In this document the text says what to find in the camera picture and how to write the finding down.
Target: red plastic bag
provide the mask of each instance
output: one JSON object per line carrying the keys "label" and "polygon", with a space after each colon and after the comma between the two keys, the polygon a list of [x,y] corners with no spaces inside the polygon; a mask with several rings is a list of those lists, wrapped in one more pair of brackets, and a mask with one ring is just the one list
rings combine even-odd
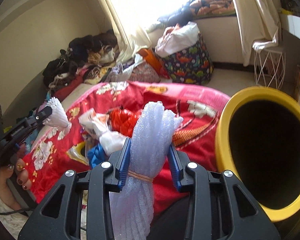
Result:
{"label": "red plastic bag", "polygon": [[114,109],[110,112],[112,131],[132,137],[133,129],[141,116],[142,109],[132,112],[127,109]]}

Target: floor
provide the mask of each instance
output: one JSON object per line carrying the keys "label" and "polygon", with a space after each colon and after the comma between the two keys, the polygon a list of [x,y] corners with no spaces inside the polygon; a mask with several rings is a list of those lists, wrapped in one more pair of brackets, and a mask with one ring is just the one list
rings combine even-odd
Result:
{"label": "floor", "polygon": [[[235,93],[244,88],[255,86],[254,73],[214,69],[211,81],[206,86],[232,97]],[[281,91],[291,96],[293,93],[293,84],[287,82],[283,83]]]}

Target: curtain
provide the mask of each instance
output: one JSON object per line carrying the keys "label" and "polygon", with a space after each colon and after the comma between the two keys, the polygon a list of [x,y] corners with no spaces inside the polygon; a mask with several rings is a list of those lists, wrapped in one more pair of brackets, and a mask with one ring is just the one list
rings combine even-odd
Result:
{"label": "curtain", "polygon": [[266,47],[274,47],[281,38],[281,23],[273,0],[234,0],[239,23],[243,65],[250,63],[254,41],[254,49],[260,51]]}
{"label": "curtain", "polygon": [[118,39],[120,55],[117,63],[129,60],[142,48],[151,47],[149,36],[140,26],[137,13],[129,0],[99,0],[99,2],[111,21]]}

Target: blue gripper pad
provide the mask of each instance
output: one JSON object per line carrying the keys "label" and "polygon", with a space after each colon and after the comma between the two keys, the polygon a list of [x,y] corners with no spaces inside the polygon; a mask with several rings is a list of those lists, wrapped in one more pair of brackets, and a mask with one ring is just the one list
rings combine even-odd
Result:
{"label": "blue gripper pad", "polygon": [[178,167],[177,161],[175,159],[175,155],[173,152],[173,148],[170,145],[169,147],[169,153],[168,153],[168,163],[169,163],[169,168],[172,176],[172,182],[173,185],[176,187],[177,191],[181,190],[181,181],[180,181],[180,169]]}
{"label": "blue gripper pad", "polygon": [[123,146],[123,159],[119,168],[119,183],[118,187],[120,190],[124,187],[127,180],[128,169],[130,164],[130,147],[131,147],[131,139],[127,139],[125,145]]}

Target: white metal stool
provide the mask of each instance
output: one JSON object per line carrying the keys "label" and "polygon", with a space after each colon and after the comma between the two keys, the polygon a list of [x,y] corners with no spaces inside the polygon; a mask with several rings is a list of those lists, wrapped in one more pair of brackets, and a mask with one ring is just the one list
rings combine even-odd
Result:
{"label": "white metal stool", "polygon": [[285,76],[285,50],[283,46],[264,48],[261,51],[255,49],[255,45],[260,44],[255,41],[254,48],[254,78],[257,85],[281,89]]}

